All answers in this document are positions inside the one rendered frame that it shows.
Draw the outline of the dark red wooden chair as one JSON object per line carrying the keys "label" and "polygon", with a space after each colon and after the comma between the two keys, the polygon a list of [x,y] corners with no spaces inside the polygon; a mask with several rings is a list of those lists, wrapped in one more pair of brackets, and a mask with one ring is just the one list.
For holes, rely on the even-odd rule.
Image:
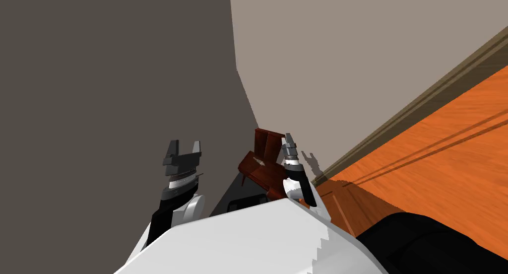
{"label": "dark red wooden chair", "polygon": [[255,129],[254,151],[249,151],[238,166],[242,174],[241,185],[250,178],[267,191],[269,200],[279,200],[287,195],[283,180],[287,178],[283,165],[277,163],[285,135],[264,129]]}

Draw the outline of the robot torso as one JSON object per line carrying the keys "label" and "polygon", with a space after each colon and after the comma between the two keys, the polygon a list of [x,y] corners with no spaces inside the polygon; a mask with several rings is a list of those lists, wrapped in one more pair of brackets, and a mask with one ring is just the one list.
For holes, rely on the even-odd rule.
{"label": "robot torso", "polygon": [[388,274],[356,238],[291,199],[175,226],[114,274]]}

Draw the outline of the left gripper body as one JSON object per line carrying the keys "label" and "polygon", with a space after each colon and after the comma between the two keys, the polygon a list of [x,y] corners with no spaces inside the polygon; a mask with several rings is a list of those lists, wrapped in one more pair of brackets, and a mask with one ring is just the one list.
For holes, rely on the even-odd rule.
{"label": "left gripper body", "polygon": [[194,170],[200,162],[202,152],[193,152],[183,155],[167,154],[163,160],[166,166],[165,176],[175,176]]}

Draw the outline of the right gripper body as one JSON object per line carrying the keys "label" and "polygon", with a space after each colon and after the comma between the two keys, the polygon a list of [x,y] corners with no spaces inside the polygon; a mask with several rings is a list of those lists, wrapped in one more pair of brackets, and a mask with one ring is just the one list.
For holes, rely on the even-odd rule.
{"label": "right gripper body", "polygon": [[295,144],[294,139],[292,138],[290,133],[286,133],[283,138],[281,138],[282,146],[281,150],[284,155],[285,160],[299,160],[297,146]]}

